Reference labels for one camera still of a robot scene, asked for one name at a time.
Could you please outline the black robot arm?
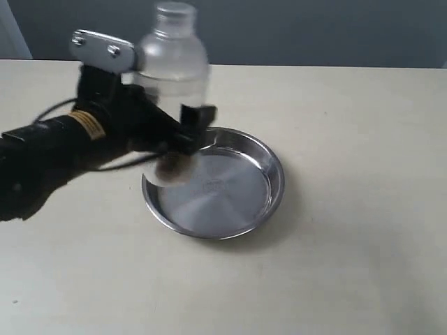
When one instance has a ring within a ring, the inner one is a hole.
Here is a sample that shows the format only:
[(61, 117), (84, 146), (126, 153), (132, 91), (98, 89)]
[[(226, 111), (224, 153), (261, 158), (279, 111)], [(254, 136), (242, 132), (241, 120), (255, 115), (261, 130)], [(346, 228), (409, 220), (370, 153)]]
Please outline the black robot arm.
[(126, 168), (170, 152), (191, 156), (215, 120), (213, 105), (183, 105), (173, 119), (141, 86), (119, 74), (82, 65), (68, 114), (41, 113), (27, 126), (1, 134), (1, 220), (27, 220), (57, 189), (88, 172), (116, 170), (114, 160), (141, 157)]

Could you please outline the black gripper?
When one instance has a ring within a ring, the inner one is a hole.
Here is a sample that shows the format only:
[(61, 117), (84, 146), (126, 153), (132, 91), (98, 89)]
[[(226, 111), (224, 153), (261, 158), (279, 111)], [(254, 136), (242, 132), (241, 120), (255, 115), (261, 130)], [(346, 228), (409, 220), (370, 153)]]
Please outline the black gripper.
[(175, 121), (147, 99), (145, 90), (124, 84), (120, 74), (82, 65), (76, 109), (100, 124), (105, 138), (119, 140), (131, 151), (176, 151), (192, 156), (217, 117), (215, 105), (182, 105)]

